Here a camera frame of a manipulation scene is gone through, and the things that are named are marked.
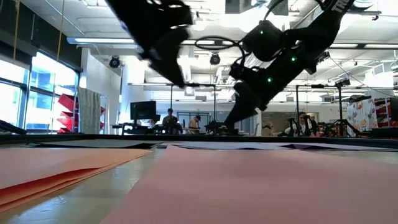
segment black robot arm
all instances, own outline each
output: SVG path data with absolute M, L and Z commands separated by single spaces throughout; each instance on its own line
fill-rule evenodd
M 179 87 L 185 86 L 177 56 L 180 44 L 189 38 L 192 25 L 189 6 L 180 0 L 135 0 L 134 7 L 125 1 L 106 0 L 123 28 L 141 48 L 141 59 Z
M 336 39 L 341 19 L 353 3 L 354 0 L 324 1 L 324 11 L 301 29 L 282 32 L 271 22 L 260 21 L 242 40 L 243 48 L 259 60 L 272 63 L 255 70 L 232 64 L 229 74 L 242 82 L 234 87 L 239 100 L 225 120 L 226 125 L 252 116 L 255 108 L 265 110 L 270 100 L 304 70 L 316 72 L 318 60 Z

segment computer monitor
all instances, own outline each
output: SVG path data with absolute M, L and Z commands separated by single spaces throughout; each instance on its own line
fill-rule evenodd
M 156 119 L 156 101 L 130 103 L 130 119 Z
M 160 121 L 160 114 L 157 114 L 157 115 L 156 115 L 154 121 L 155 121 L 155 123 L 158 122 L 158 121 Z

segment black cable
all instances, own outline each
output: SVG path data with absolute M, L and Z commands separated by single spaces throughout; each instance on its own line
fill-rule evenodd
M 202 41 L 202 40 L 223 40 L 223 41 L 230 42 L 232 44 L 228 45 L 228 46 L 221 46 L 221 47 L 205 47 L 205 46 L 201 46 L 201 45 L 198 44 L 198 42 Z M 218 36 L 218 35 L 209 35 L 209 36 L 204 36 L 204 37 L 201 37 L 201 38 L 197 39 L 195 41 L 195 47 L 197 47 L 199 49 L 203 49 L 203 50 L 225 50 L 225 49 L 230 49 L 231 47 L 237 47 L 241 51 L 242 56 L 237 58 L 234 63 L 236 63 L 238 60 L 242 59 L 241 63 L 239 64 L 239 66 L 243 67 L 244 66 L 244 62 L 246 60 L 246 57 L 249 54 L 245 54 L 244 53 L 244 50 L 243 50 L 243 48 L 241 46 L 242 40 L 243 39 L 241 39 L 239 41 L 235 41 L 235 40 L 227 38 L 227 37 L 222 37 L 222 36 Z
M 269 16 L 269 14 L 280 4 L 285 0 L 279 0 L 277 2 L 275 2 L 271 7 L 268 8 L 268 11 L 266 13 L 266 16 L 264 16 L 264 20 L 267 19 L 267 17 Z
M 375 90 L 375 89 L 373 89 L 372 87 L 368 86 L 367 84 L 365 84 L 365 83 L 359 81 L 357 78 L 355 78 L 354 76 L 350 75 L 345 69 L 343 69 L 343 67 L 340 66 L 336 61 L 334 61 L 333 58 L 331 58 L 331 57 L 329 57 L 329 58 L 330 58 L 330 60 L 332 60 L 337 66 L 339 66 L 345 74 L 347 74 L 349 77 L 355 79 L 355 80 L 358 81 L 360 84 L 362 84 L 362 85 L 368 87 L 369 89 L 371 89 L 371 90 L 373 90 L 373 91 L 376 91 L 376 92 L 378 92 L 378 93 L 384 94 L 384 95 L 386 95 L 386 96 L 390 96 L 390 97 L 393 97 L 393 98 L 396 97 L 396 96 L 392 96 L 392 95 L 390 95 L 390 94 L 383 93 L 383 92 L 381 92 L 381 91 L 379 91 L 379 90 Z

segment glass wall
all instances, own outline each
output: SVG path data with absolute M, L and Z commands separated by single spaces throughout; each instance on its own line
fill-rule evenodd
M 31 71 L 0 60 L 0 119 L 28 133 L 56 133 L 65 109 L 57 101 L 61 94 L 74 95 L 78 74 L 50 57 L 37 53 Z
M 0 83 L 0 119 L 18 126 L 19 102 L 21 89 L 15 86 Z

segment curtain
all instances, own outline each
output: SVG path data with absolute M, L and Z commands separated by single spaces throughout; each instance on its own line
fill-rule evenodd
M 99 134 L 101 122 L 101 95 L 78 87 L 80 132 Z

